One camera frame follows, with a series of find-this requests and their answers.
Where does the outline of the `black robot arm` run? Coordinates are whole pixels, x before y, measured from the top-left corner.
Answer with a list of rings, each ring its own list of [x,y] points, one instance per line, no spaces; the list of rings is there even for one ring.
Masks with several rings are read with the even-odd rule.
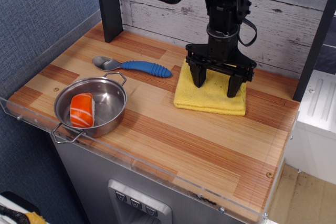
[[[229,76],[227,96],[236,96],[242,83],[252,81],[256,62],[238,49],[242,23],[256,29],[246,19],[250,14],[249,0],[205,0],[209,22],[207,44],[186,45],[186,62],[194,84],[199,88],[206,80],[207,70]]]

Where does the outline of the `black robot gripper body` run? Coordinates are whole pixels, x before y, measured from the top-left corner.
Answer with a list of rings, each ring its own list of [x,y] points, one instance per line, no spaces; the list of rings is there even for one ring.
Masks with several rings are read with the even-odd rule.
[[[239,32],[239,28],[231,34],[208,29],[207,44],[186,45],[186,62],[189,66],[201,65],[229,76],[243,76],[244,82],[252,81],[256,62],[239,51]]]

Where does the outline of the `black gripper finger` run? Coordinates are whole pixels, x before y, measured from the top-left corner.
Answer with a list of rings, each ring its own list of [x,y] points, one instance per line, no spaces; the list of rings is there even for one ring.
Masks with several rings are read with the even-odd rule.
[[[201,65],[190,65],[190,72],[195,86],[200,88],[206,80],[207,69]]]
[[[241,84],[245,81],[243,76],[235,75],[229,78],[227,96],[233,98],[236,96]]]

